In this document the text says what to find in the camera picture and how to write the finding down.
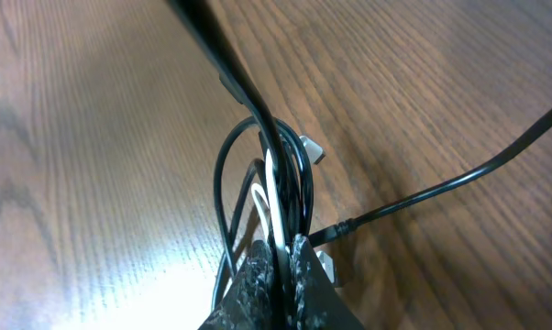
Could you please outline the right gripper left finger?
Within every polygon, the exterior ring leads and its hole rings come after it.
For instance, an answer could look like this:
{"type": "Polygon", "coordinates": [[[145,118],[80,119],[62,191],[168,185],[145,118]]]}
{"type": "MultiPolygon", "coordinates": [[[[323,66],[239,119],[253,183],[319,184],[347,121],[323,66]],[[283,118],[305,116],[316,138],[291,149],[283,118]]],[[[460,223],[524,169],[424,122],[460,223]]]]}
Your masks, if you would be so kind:
{"type": "Polygon", "coordinates": [[[253,242],[227,294],[199,329],[272,329],[274,277],[269,245],[261,240],[253,242]]]}

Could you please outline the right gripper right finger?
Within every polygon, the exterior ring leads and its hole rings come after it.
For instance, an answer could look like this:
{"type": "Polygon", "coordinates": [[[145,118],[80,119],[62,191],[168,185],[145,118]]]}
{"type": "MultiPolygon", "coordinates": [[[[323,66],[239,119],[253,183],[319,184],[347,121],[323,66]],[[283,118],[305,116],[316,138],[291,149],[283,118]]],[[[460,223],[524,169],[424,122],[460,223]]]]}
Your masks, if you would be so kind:
{"type": "Polygon", "coordinates": [[[363,330],[323,270],[309,239],[297,234],[291,254],[293,329],[363,330]]]}

